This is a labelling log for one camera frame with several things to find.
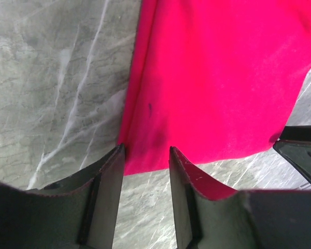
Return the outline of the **pink red t-shirt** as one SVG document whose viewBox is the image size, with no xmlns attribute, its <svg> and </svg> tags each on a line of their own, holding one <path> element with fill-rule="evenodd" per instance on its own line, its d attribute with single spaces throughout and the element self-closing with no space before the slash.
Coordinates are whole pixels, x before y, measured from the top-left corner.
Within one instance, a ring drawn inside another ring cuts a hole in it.
<svg viewBox="0 0 311 249">
<path fill-rule="evenodd" d="M 142 1 L 125 174 L 244 158 L 280 136 L 311 69 L 311 1 Z"/>
</svg>

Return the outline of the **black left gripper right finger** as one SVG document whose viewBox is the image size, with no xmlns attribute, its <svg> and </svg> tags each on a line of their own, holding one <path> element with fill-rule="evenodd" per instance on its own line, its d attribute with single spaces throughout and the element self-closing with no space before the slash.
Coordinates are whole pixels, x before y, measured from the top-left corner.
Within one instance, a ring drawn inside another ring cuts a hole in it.
<svg viewBox="0 0 311 249">
<path fill-rule="evenodd" d="M 236 193 L 195 166 L 177 147 L 169 149 L 174 224 L 178 248 L 198 248 L 203 233 L 197 197 L 219 201 Z"/>
</svg>

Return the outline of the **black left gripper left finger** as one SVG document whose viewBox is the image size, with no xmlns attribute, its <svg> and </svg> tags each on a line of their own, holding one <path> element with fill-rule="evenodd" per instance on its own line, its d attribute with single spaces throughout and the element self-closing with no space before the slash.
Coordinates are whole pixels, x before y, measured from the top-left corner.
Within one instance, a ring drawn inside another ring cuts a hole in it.
<svg viewBox="0 0 311 249">
<path fill-rule="evenodd" d="M 92 178 L 86 210 L 78 236 L 80 248 L 112 248 L 125 166 L 125 148 L 120 144 L 97 162 L 43 188 L 50 193 L 76 187 Z"/>
</svg>

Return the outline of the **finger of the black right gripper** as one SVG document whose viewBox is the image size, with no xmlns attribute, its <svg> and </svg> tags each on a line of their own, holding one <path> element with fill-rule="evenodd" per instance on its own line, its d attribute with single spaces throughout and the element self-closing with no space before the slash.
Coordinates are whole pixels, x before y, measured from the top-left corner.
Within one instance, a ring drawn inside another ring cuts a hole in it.
<svg viewBox="0 0 311 249">
<path fill-rule="evenodd" d="M 311 142 L 279 140 L 273 149 L 311 184 Z"/>
<path fill-rule="evenodd" d="M 311 126 L 285 126 L 277 142 L 311 143 Z"/>
</svg>

